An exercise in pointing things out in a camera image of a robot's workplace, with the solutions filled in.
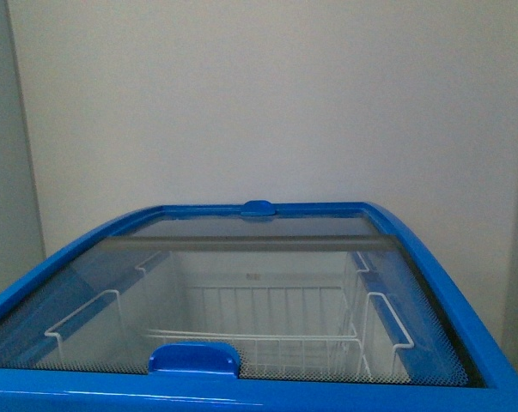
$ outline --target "blue chest freezer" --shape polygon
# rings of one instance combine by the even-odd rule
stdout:
[[[0,294],[0,410],[508,411],[518,376],[376,205],[160,206]]]

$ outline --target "freezer lid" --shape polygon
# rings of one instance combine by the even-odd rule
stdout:
[[[169,367],[158,348],[181,342],[203,362]],[[484,386],[409,253],[359,210],[165,214],[106,236],[0,321],[0,368],[212,373],[216,356],[239,379]]]

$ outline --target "sliding glass lid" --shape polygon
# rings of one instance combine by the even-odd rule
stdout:
[[[149,372],[175,342],[223,342],[239,379],[481,386],[391,236],[115,236],[0,322],[0,368]]]

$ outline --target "gray wall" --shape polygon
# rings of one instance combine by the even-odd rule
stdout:
[[[0,291],[44,257],[13,56],[0,0]]]

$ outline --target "blue plastic trim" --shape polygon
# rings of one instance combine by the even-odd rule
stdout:
[[[0,410],[518,411],[518,392],[0,370]]]
[[[277,215],[366,215],[382,233],[397,236],[447,312],[488,388],[2,369],[0,410],[518,410],[518,375],[442,266],[398,218],[372,203],[282,203],[273,207]],[[126,233],[163,216],[240,213],[240,205],[157,206],[109,221],[49,257],[0,294],[0,318],[56,270],[106,236]]]

